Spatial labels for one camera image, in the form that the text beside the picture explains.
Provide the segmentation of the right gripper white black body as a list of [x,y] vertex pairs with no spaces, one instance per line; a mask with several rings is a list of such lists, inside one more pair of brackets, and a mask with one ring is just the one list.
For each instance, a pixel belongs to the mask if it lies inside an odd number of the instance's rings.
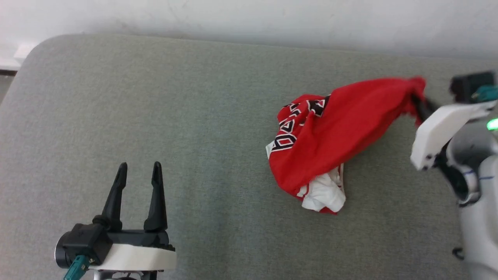
[[463,104],[453,103],[438,108],[417,129],[412,145],[411,162],[416,170],[431,168],[436,154],[470,120],[486,117],[496,101]]

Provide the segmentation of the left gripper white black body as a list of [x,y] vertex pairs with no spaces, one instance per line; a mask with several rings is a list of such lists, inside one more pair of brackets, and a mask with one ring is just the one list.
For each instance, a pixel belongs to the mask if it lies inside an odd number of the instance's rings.
[[110,251],[99,266],[104,271],[165,271],[177,266],[175,248],[166,231],[122,230],[108,234],[113,241]]

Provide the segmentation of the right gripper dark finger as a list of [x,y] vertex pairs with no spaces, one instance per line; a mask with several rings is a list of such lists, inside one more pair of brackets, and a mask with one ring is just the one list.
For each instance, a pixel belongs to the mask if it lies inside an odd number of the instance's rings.
[[429,98],[422,100],[420,97],[413,94],[412,102],[416,109],[417,119],[420,122],[425,122],[436,111],[436,103]]

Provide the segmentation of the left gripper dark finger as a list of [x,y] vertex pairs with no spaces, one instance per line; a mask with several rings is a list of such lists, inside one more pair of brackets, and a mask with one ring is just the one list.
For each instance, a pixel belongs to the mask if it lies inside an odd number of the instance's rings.
[[122,193],[126,186],[128,165],[123,162],[119,165],[114,183],[105,202],[102,214],[93,218],[93,223],[101,224],[109,232],[119,232],[122,229],[121,202]]
[[156,161],[153,167],[151,184],[153,192],[148,217],[144,222],[146,232],[165,231],[167,224],[167,208],[164,197],[164,182],[161,163]]

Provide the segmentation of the red jersey with white trim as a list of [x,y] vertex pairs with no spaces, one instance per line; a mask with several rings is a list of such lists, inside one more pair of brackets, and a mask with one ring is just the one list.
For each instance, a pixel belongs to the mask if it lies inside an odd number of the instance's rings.
[[344,164],[381,138],[401,115],[425,101],[422,77],[349,84],[327,96],[303,94],[277,114],[279,131],[266,146],[277,185],[304,209],[336,214],[346,201]]

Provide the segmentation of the grey-green fabric sofa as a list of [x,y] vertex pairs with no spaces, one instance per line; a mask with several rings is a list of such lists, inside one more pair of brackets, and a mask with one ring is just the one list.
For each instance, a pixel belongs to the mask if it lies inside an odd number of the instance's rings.
[[452,76],[497,60],[421,58],[80,34],[45,40],[0,105],[0,280],[61,280],[58,239],[100,214],[128,163],[121,220],[142,229],[155,161],[178,255],[161,280],[469,280],[455,198],[410,162],[403,116],[345,165],[347,201],[318,214],[277,187],[265,146],[302,94],[380,77]]

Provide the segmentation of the white wall baseboard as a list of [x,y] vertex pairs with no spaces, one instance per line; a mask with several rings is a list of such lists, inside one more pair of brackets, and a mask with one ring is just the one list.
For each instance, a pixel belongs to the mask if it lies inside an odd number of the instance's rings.
[[30,52],[39,42],[22,42],[18,45],[0,42],[0,75],[14,76]]

